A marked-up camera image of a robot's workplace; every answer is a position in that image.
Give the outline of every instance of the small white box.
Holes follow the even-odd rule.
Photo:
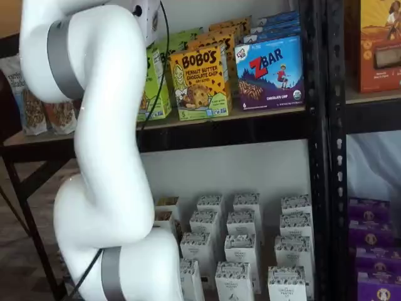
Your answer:
[[[259,241],[255,226],[255,212],[253,210],[233,211],[228,214],[227,230],[229,235],[252,235]]]
[[[180,247],[185,259],[194,259],[199,262],[200,279],[204,289],[215,289],[213,278],[216,272],[216,260],[211,234],[185,232]]]
[[[175,231],[177,233],[178,241],[182,238],[182,210],[180,209],[180,202],[178,196],[169,198],[160,198],[155,206],[155,212],[171,211],[175,221]]]
[[[269,296],[272,301],[306,301],[303,267],[269,267]]]
[[[280,216],[281,236],[309,236],[311,239],[312,267],[315,272],[315,247],[313,241],[313,225],[309,213],[294,212]]]
[[[190,229],[193,233],[210,233],[212,235],[213,249],[216,261],[224,259],[224,240],[221,239],[220,229],[221,215],[213,210],[195,211],[189,220]]]
[[[301,266],[305,270],[306,295],[309,300],[315,299],[315,279],[313,277],[312,252],[310,237],[277,236],[274,242],[277,266]]]
[[[154,226],[169,230],[175,236],[175,239],[177,239],[177,232],[171,211],[156,212]]]
[[[227,261],[249,263],[254,293],[262,292],[261,262],[254,235],[227,235],[224,244]]]
[[[236,194],[233,206],[235,211],[250,209],[255,212],[256,230],[262,245],[264,245],[263,210],[259,203],[259,198],[259,193]]]
[[[197,260],[180,259],[180,277],[184,301],[205,301]]]
[[[216,286],[219,301],[254,301],[248,263],[219,262]]]

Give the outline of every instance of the bobo's logo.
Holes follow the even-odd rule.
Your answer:
[[[207,62],[213,64],[216,60],[216,51],[209,50],[205,53],[198,53],[197,55],[183,57],[182,66],[184,67],[184,69],[187,69],[189,66],[202,66],[203,63]]]
[[[380,301],[389,301],[391,298],[391,293],[385,288],[381,288],[380,290],[377,291],[377,298]]]

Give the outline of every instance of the purple box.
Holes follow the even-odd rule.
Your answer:
[[[358,247],[355,265],[378,272],[401,273],[401,248]]]
[[[390,202],[378,199],[350,198],[348,216],[350,219],[388,223],[390,221]]]
[[[385,272],[358,272],[358,301],[401,300],[401,276]]]
[[[379,224],[373,221],[351,220],[348,229],[350,246],[394,246],[391,224]]]

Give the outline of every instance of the child illustration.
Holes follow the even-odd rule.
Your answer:
[[[395,38],[401,37],[400,8],[401,8],[401,3],[400,1],[396,0],[391,4],[390,9],[388,10],[388,18],[385,24],[385,27],[390,27],[390,30],[387,35],[388,40],[394,40]]]
[[[175,87],[175,96],[177,97],[178,100],[182,101],[183,97],[187,95],[188,85],[185,82],[184,69],[182,69],[180,65],[174,66],[173,79]]]
[[[285,89],[285,88],[287,88],[289,75],[286,75],[286,71],[285,71],[286,70],[286,65],[285,64],[282,64],[280,69],[281,70],[277,71],[275,74],[278,75],[277,81],[281,83],[281,88]]]

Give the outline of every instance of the granola bag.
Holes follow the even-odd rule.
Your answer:
[[[43,105],[25,84],[19,64],[19,55],[0,59],[0,69],[13,91],[24,133],[26,135],[38,135],[46,132],[47,125]]]

